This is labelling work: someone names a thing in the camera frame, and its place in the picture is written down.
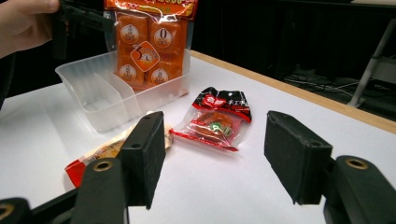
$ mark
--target clear plastic container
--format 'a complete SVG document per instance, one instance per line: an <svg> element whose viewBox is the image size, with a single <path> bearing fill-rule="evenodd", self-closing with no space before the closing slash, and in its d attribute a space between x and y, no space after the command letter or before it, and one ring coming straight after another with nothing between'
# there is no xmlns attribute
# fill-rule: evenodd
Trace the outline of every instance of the clear plastic container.
<svg viewBox="0 0 396 224"><path fill-rule="evenodd" d="M190 89L190 53L183 64L183 76L146 91L134 90L113 74L117 52L66 63L55 69L69 93L98 132L116 128L128 120L168 104Z"/></svg>

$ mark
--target finger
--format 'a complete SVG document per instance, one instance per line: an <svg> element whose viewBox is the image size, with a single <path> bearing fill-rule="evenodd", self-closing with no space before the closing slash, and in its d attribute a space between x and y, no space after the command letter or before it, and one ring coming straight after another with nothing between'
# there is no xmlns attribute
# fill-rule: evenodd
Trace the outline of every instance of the finger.
<svg viewBox="0 0 396 224"><path fill-rule="evenodd" d="M59 10L59 0L8 0L15 4L21 13L26 15L38 13L53 13Z"/></svg>

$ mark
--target orange food packaging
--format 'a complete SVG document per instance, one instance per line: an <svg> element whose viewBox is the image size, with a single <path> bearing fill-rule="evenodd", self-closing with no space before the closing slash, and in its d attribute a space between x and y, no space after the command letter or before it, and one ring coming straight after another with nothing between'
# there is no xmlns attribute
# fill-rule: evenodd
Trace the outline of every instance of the orange food packaging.
<svg viewBox="0 0 396 224"><path fill-rule="evenodd" d="M114 74L135 92L188 74L197 7L198 0L105 0L115 24L106 40L117 51Z"/></svg>

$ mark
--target white table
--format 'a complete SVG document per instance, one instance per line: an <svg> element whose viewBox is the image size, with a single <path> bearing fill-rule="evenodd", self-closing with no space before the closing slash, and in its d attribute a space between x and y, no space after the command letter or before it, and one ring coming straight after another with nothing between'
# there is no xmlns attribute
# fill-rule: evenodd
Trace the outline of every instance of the white table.
<svg viewBox="0 0 396 224"><path fill-rule="evenodd" d="M235 153L176 139L151 209L130 207L131 223L325 223L325 199L320 205L293 204L264 157L268 110L297 118L333 145L333 158L353 155L374 163L396 186L394 122L198 52L192 55L190 93L158 108L165 122L178 124L198 93L213 86L243 91L252 123ZM0 199L26 198L34 208L69 191L73 185L64 167L136 122L93 132L63 84L6 99L0 111Z"/></svg>

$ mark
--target snack wrapper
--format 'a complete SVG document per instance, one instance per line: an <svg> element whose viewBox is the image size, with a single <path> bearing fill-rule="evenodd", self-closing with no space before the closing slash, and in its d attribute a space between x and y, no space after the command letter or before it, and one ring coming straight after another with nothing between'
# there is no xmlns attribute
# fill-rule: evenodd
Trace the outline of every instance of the snack wrapper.
<svg viewBox="0 0 396 224"><path fill-rule="evenodd" d="M126 138L134 130L136 124L125 130L124 132L114 136L113 138L106 141L101 146L94 148L93 150L87 152L85 155L81 156L77 160L68 164L64 170L72 181L73 185L78 188L81 185L82 177L84 174L85 167L90 164L90 162L99 160L102 158L115 158L120 149L125 142ZM172 146L173 137L169 133L171 126L169 124L164 124L164 139L165 139L165 150Z"/></svg>
<svg viewBox="0 0 396 224"><path fill-rule="evenodd" d="M105 0L115 24L106 39L117 50L114 74L135 92L188 74L197 6L198 0Z"/></svg>
<svg viewBox="0 0 396 224"><path fill-rule="evenodd" d="M246 129L251 122L248 100L242 91L203 90L182 122L170 130L174 136L238 151Z"/></svg>

